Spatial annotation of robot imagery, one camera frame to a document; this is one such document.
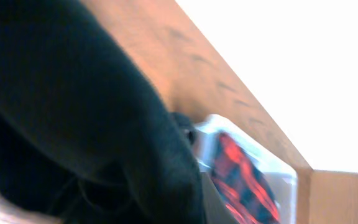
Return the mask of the black garment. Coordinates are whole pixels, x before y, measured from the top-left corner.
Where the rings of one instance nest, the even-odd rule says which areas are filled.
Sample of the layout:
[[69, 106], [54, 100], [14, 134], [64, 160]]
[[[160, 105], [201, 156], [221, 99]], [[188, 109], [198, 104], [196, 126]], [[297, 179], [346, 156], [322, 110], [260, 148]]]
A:
[[0, 1], [0, 117], [76, 175], [123, 189], [151, 223], [204, 223], [195, 129], [81, 1]]

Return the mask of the red navy plaid shirt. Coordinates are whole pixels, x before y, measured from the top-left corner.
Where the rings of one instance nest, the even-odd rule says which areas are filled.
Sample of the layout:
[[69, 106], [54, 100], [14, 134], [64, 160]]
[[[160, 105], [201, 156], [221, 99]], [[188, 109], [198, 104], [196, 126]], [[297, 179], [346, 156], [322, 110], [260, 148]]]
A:
[[217, 135], [211, 180], [238, 223], [280, 223], [275, 196], [265, 176], [227, 133]]

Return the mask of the clear plastic storage bin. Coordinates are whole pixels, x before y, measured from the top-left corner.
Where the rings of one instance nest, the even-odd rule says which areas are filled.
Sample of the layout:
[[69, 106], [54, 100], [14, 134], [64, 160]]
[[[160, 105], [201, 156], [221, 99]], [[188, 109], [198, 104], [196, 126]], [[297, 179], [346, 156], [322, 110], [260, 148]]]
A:
[[216, 138], [219, 133], [230, 135], [248, 154], [256, 168], [263, 173], [275, 196], [280, 223], [296, 223], [298, 176], [292, 167], [273, 155], [225, 117], [211, 114], [205, 121], [196, 124], [195, 128], [198, 132], [195, 155], [200, 170], [206, 178], [207, 190], [204, 204], [207, 210], [208, 223], [238, 223], [226, 208], [211, 180], [211, 165], [216, 152]]

